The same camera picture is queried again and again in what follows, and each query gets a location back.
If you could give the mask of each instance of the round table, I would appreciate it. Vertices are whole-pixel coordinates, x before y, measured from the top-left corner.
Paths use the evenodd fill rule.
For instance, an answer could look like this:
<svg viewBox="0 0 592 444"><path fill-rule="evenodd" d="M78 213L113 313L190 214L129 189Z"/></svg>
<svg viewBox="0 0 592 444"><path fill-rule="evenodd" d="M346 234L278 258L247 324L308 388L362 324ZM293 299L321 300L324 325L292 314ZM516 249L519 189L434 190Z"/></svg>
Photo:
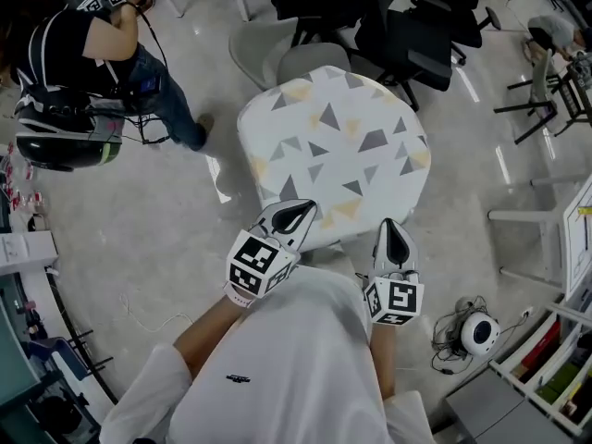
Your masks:
<svg viewBox="0 0 592 444"><path fill-rule="evenodd" d="M312 250L404 222L426 184L430 151L414 111L364 76L325 66L254 97L239 138L266 207L312 199Z"/></svg>

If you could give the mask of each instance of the jeans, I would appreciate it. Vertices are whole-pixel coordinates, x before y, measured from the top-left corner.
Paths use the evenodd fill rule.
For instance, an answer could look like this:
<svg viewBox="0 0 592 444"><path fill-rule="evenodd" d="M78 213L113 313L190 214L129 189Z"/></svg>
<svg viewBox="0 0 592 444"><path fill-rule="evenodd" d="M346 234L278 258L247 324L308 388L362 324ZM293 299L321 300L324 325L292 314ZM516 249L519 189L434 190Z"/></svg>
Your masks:
<svg viewBox="0 0 592 444"><path fill-rule="evenodd" d="M141 82L154 76L160 76L160 92L142 98L135 108L139 114L160 117L173 142L183 143L193 151L199 151L207 138L204 127L191 118L185 94L170 77L165 65L138 44L138 57L129 75L129 82Z"/></svg>

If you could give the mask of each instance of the sneaker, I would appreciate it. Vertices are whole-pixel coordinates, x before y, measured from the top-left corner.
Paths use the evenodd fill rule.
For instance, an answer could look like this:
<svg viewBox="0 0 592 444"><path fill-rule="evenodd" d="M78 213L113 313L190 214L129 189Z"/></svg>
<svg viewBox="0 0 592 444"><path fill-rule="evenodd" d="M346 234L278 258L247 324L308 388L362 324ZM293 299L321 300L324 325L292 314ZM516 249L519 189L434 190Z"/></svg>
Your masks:
<svg viewBox="0 0 592 444"><path fill-rule="evenodd" d="M212 128L214 127L214 116L212 114L201 114L198 116L195 123L197 125L201 125L205 130L205 133L209 135L210 131L212 131Z"/></svg>

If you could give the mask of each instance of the cable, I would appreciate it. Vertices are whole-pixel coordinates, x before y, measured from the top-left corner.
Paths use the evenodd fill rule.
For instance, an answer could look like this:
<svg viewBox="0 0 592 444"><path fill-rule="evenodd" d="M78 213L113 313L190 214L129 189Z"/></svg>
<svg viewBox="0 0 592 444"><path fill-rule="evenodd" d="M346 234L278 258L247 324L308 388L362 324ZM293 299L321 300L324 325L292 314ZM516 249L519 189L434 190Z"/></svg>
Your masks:
<svg viewBox="0 0 592 444"><path fill-rule="evenodd" d="M169 317L164 323L162 323L162 325L159 328L150 329L150 328L146 327L144 324L142 324L142 322L140 321L140 319L138 319L133 314L133 312L130 309L130 300L128 299L128 296L125 293L119 294L119 302L121 302L123 304L123 306L126 308L126 312L128 313L128 315L130 315L131 317L133 317L133 319L138 323L138 326L140 326L144 330L147 330L148 332L153 332L153 333L154 332L158 332L164 326L166 326L170 321L172 321L173 319L176 319L177 317L183 317L184 319L187 319L191 324L193 324L193 321L191 320L191 318L188 315L186 315L184 313L177 313L177 314Z"/></svg>

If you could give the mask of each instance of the black t-shirt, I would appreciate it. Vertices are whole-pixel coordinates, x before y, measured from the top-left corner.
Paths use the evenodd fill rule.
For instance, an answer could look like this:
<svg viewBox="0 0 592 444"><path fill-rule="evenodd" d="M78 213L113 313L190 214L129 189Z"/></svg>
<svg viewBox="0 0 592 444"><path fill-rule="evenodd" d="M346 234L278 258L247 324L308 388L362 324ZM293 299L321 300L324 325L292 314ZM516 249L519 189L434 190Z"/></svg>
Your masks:
<svg viewBox="0 0 592 444"><path fill-rule="evenodd" d="M94 18L109 21L105 13L64 10L52 22L45 41L45 77L48 85L61 85L89 93L109 95L116 83L105 63L84 57L86 37ZM125 61L111 61L120 82L126 81L138 51ZM29 55L22 55L18 68L32 76Z"/></svg>

